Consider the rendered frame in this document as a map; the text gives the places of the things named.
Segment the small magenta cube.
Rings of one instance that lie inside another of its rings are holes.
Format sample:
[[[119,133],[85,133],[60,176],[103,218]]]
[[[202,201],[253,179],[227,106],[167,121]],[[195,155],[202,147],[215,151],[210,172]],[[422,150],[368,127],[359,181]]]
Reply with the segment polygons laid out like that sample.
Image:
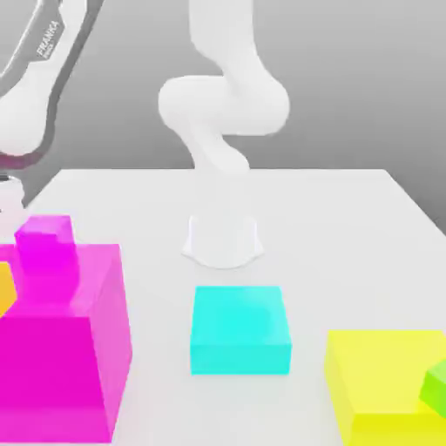
[[[68,304],[80,277],[71,217],[31,216],[16,231],[15,239],[27,298]]]

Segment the large yellow box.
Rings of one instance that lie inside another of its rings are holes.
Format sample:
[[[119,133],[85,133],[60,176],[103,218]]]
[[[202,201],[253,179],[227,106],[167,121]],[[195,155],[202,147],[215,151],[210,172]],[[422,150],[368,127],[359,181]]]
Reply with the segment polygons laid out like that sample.
[[[342,446],[446,446],[446,411],[420,397],[439,363],[441,330],[329,331],[324,371]],[[446,377],[437,391],[446,408]]]

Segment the large magenta box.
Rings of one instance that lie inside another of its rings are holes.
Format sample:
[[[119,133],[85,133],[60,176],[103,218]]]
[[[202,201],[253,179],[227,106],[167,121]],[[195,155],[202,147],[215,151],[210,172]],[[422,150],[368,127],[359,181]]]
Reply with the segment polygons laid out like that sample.
[[[53,274],[26,272],[0,317],[0,443],[110,443],[132,361],[120,248],[79,245]]]

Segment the small orange cube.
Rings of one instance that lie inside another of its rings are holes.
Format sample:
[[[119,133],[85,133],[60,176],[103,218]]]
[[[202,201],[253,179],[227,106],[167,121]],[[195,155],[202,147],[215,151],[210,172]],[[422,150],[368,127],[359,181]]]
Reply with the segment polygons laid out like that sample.
[[[8,262],[0,262],[0,318],[2,318],[17,300],[17,290]]]

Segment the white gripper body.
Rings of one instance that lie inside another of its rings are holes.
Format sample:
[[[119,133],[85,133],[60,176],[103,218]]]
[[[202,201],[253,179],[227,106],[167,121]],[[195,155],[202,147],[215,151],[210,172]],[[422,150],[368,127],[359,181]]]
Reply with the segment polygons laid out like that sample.
[[[24,223],[24,188],[20,179],[0,180],[0,244],[12,241]]]

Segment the large cyan box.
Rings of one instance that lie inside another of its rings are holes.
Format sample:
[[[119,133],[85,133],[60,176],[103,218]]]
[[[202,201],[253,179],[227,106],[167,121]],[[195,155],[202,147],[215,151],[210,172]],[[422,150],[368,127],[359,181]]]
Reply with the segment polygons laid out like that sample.
[[[197,286],[192,375],[288,375],[293,342],[278,286]]]

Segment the small green cube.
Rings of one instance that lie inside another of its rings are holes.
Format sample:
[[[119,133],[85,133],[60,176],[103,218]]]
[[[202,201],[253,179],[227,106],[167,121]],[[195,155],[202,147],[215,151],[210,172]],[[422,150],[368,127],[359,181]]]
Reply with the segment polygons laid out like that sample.
[[[446,418],[446,359],[426,371],[420,400],[438,415]]]

